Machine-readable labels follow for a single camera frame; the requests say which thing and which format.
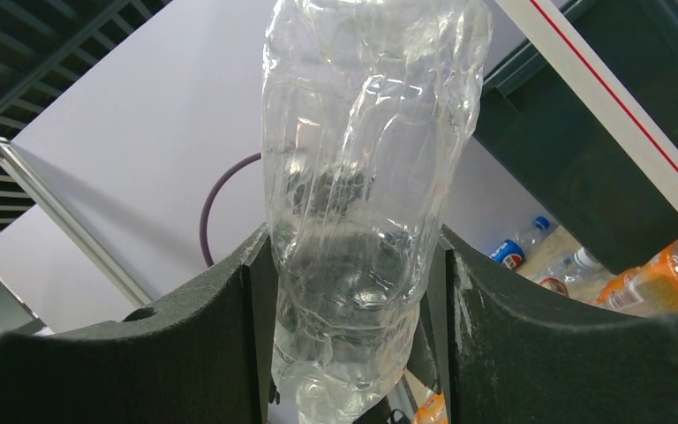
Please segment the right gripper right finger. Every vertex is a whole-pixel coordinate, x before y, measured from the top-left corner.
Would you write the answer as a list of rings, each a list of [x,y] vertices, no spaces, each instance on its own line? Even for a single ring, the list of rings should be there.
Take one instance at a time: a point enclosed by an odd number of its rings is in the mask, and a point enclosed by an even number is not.
[[[431,332],[453,423],[678,423],[678,314],[541,288],[442,228]]]

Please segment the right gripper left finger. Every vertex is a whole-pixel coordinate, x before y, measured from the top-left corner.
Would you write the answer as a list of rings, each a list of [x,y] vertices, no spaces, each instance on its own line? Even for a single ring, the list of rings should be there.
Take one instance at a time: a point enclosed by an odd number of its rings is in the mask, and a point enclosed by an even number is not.
[[[276,272],[259,227],[119,322],[0,333],[0,423],[263,423]]]

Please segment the clear Pocari Sweat bottle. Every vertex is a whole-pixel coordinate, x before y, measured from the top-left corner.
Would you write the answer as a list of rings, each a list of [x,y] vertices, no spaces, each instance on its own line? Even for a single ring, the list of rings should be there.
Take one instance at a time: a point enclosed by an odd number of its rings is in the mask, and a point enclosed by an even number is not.
[[[274,6],[261,97],[271,372],[302,423],[351,423],[403,375],[491,40],[482,1]]]

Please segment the orange label bottle near bin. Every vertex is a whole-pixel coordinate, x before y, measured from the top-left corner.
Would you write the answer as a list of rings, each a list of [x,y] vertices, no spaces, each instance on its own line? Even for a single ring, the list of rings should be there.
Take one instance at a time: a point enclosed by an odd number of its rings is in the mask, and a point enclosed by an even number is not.
[[[615,277],[591,304],[640,317],[678,313],[678,240]]]

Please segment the dark green plastic bin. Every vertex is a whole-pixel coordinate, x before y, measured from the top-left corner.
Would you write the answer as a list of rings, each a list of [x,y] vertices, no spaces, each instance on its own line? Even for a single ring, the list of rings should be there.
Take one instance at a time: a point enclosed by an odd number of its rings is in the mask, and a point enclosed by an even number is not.
[[[561,1],[560,10],[678,147],[678,1]],[[614,273],[678,239],[678,213],[500,9],[478,142]]]

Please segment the orange label bottle centre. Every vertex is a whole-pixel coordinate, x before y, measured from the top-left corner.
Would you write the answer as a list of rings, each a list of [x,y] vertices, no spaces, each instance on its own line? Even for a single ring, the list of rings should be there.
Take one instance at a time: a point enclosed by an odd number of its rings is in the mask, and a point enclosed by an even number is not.
[[[445,398],[432,394],[416,411],[411,424],[448,424]]]

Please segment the crushed clear bottle left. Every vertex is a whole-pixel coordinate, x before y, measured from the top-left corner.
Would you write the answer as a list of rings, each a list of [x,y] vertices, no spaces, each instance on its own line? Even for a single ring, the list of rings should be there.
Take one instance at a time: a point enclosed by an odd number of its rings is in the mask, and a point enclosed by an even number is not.
[[[587,249],[580,247],[556,256],[530,280],[551,292],[589,303],[613,277]]]

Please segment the Pepsi bottle by wall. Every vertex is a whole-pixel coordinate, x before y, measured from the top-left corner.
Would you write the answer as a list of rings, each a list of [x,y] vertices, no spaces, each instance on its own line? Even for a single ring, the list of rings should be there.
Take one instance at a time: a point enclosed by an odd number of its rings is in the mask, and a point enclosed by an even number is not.
[[[505,238],[489,254],[489,258],[508,269],[516,270],[531,258],[535,248],[547,238],[553,228],[547,218],[537,216],[529,225],[510,238]]]

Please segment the white PVC pipe frame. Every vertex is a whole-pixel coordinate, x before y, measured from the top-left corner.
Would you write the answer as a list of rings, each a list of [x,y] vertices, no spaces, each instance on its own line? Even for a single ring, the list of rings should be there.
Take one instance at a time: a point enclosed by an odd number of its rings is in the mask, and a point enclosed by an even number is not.
[[[678,213],[678,148],[550,1],[499,7]]]

